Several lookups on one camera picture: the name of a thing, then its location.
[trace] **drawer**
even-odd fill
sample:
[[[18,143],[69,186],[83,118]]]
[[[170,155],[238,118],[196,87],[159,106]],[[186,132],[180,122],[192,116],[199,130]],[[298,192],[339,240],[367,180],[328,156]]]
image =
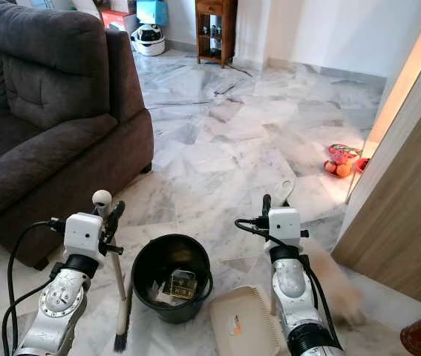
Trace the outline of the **drawer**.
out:
[[[199,1],[197,11],[207,15],[223,15],[223,6],[220,1]]]

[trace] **bucket handle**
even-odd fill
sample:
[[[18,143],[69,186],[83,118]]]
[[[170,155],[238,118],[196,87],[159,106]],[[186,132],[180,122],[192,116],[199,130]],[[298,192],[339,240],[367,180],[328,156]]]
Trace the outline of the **bucket handle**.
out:
[[[203,296],[196,299],[195,302],[201,302],[201,301],[205,300],[210,295],[212,290],[213,290],[213,277],[212,277],[212,273],[209,271],[209,290]]]

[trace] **gray sofa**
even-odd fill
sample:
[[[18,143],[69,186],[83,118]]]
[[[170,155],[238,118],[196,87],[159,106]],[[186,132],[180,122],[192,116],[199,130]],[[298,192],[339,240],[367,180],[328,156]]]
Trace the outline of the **gray sofa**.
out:
[[[76,11],[0,0],[0,243],[31,223],[91,210],[150,170],[153,133],[126,33]],[[62,238],[30,232],[18,258],[43,268]]]

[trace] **trash in bucket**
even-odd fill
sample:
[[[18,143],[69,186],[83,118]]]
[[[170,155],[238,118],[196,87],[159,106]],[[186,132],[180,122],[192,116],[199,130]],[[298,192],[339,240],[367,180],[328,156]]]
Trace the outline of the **trash in bucket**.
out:
[[[132,268],[134,293],[168,323],[192,319],[213,288],[203,246],[182,234],[149,241]]]

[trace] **sofa leg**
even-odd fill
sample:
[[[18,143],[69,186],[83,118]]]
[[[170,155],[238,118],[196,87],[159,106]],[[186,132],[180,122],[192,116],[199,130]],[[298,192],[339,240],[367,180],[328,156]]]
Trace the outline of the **sofa leg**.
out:
[[[48,265],[48,258],[44,257],[39,262],[37,262],[34,266],[34,268],[38,271],[41,271]]]
[[[146,167],[141,170],[141,173],[146,174],[152,171],[152,162],[149,163]]]

